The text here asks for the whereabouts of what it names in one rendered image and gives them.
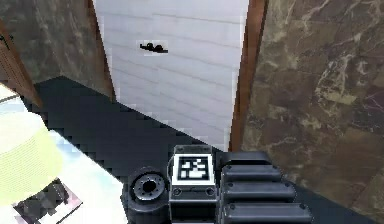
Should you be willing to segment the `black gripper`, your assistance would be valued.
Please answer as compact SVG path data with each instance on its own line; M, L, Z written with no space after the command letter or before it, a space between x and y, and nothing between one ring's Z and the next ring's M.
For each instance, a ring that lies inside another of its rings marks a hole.
M154 167L143 167L123 184L121 203L127 224L170 224L169 182Z

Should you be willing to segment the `brown wooden door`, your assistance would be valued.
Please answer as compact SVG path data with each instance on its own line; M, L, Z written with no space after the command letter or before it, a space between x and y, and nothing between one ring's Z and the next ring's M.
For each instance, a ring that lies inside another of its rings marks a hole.
M0 82L15 90L37 107L43 105L16 47L13 36L0 19Z

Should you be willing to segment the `white room door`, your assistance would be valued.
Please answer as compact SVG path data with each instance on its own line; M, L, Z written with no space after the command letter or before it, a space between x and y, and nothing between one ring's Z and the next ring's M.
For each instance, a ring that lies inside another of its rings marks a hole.
M249 0L93 3L117 100L227 150Z

